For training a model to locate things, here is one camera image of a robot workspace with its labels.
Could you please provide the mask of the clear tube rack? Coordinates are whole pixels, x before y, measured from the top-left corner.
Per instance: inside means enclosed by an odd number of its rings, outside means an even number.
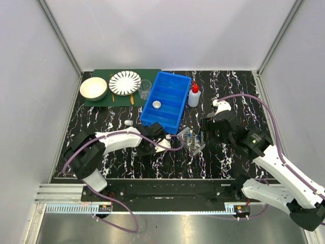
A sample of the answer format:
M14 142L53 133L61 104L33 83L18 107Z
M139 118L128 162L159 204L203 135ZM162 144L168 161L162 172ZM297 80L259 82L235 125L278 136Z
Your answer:
M191 139L187 138L187 134L191 133ZM178 137L182 138L184 141L184 147L189 151L189 153L193 156L197 155L201 152L204 147L205 143L201 141L200 144L196 142L196 137L199 137L196 133L193 132L189 127L186 127L181 132L177 134Z

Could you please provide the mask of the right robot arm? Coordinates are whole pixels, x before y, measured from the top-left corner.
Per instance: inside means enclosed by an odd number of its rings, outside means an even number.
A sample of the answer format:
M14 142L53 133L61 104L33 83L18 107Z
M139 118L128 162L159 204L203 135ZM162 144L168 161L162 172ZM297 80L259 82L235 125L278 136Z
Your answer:
M235 201L249 198L273 206L307 231L324 224L324 187L278 152L270 137L260 130L246 129L230 111L202 119L200 127L202 142L230 146L237 154L266 169L284 186L281 190L243 175L236 178L226 194Z

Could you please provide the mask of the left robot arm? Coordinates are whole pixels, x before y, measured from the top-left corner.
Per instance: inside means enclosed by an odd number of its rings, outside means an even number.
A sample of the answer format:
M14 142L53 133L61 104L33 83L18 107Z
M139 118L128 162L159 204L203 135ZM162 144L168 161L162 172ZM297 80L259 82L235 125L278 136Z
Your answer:
M110 189L100 173L102 158L110 152L128 147L135 148L137 155L143 157L170 149L171 144L159 123L109 133L81 131L63 153L66 164L62 171L66 174L70 167L77 179L90 185L96 200L105 201Z

